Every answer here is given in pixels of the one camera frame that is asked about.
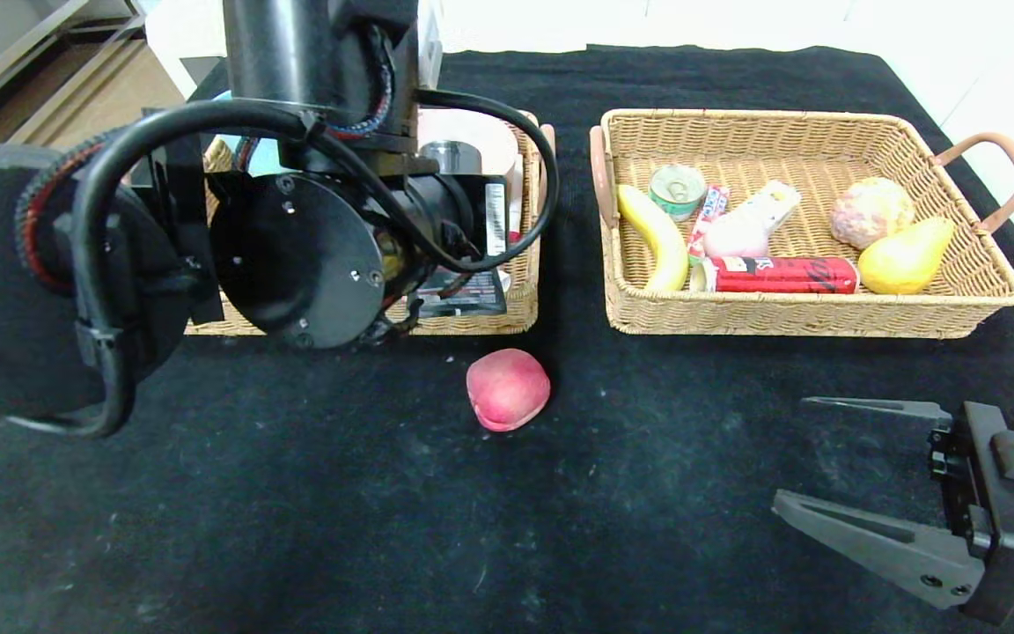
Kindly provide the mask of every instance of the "yellow banana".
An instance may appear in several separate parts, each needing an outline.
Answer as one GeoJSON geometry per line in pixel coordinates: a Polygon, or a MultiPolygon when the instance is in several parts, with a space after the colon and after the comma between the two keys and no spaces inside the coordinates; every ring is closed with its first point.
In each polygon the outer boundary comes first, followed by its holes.
{"type": "Polygon", "coordinates": [[[619,185],[617,200],[621,217],[644,237],[656,258],[656,270],[644,286],[645,291],[682,290],[687,281],[687,248],[675,222],[648,194],[632,185],[619,185]]]}

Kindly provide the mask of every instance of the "peach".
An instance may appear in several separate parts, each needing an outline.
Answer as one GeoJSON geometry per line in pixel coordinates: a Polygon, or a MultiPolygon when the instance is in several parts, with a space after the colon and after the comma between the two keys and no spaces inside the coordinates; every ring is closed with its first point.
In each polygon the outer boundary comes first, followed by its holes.
{"type": "Polygon", "coordinates": [[[551,401],[551,377],[522,350],[496,350],[467,369],[467,398],[488,430],[517,430],[551,401]]]}

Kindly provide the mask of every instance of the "soda can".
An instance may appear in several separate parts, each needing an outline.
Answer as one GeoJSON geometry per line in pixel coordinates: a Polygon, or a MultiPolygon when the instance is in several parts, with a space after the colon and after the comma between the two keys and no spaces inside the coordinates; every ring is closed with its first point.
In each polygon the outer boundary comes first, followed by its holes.
{"type": "Polygon", "coordinates": [[[671,220],[681,222],[696,213],[707,196],[707,178],[684,164],[665,164],[652,173],[648,196],[671,220]]]}
{"type": "Polygon", "coordinates": [[[851,294],[858,284],[845,257],[706,257],[691,270],[693,291],[851,294]]]}

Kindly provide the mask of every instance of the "brown leather handle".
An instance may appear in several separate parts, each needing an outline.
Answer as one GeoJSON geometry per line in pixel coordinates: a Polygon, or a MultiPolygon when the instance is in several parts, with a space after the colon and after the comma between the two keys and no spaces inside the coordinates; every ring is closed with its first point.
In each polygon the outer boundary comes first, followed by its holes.
{"type": "MultiPolygon", "coordinates": [[[[1003,136],[1003,134],[998,134],[997,132],[982,132],[981,134],[973,134],[972,137],[968,137],[958,144],[953,145],[952,148],[945,150],[945,152],[940,153],[934,157],[934,162],[940,165],[946,165],[952,162],[955,157],[961,156],[961,153],[972,147],[977,143],[990,142],[999,145],[999,149],[1004,150],[1005,155],[1011,160],[1011,164],[1014,165],[1014,141],[1010,140],[1008,137],[1003,136]]],[[[1014,212],[1014,192],[1011,193],[1011,197],[1007,200],[1006,204],[999,208],[994,213],[991,213],[989,217],[982,220],[977,224],[979,229],[984,229],[990,233],[997,231],[1001,228],[1011,213],[1014,212]]]]}
{"type": "Polygon", "coordinates": [[[592,193],[597,197],[600,217],[609,229],[615,229],[617,206],[612,197],[612,183],[608,179],[608,161],[604,156],[604,135],[599,125],[589,129],[589,164],[592,167],[592,193]]]}
{"type": "MultiPolygon", "coordinates": [[[[550,124],[542,124],[538,126],[538,129],[542,132],[544,136],[547,137],[547,141],[551,144],[551,149],[555,150],[555,156],[558,156],[558,143],[555,142],[555,126],[550,124]]],[[[544,161],[538,162],[538,205],[542,205],[544,201],[547,200],[547,163],[544,161]]]]}

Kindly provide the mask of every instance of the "black tablecloth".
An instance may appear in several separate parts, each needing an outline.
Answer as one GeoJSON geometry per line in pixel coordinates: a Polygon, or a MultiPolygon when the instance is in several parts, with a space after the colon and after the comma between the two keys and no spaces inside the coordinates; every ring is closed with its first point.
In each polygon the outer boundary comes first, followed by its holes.
{"type": "MultiPolygon", "coordinates": [[[[500,338],[301,353],[189,338],[102,442],[0,421],[6,631],[991,631],[789,529],[786,487],[934,520],[925,429],[796,415],[811,394],[1002,406],[1014,308],[962,341],[626,337],[604,321],[587,131],[611,108],[906,117],[877,57],[591,49],[447,57],[443,86],[558,128],[540,316],[500,338]],[[518,346],[546,412],[477,425],[463,371],[518,346]]],[[[993,198],[950,166],[979,212],[993,198]]],[[[1014,265],[1014,228],[998,233],[1014,265]]],[[[1014,621],[1004,629],[1014,631],[1014,621]]]]}

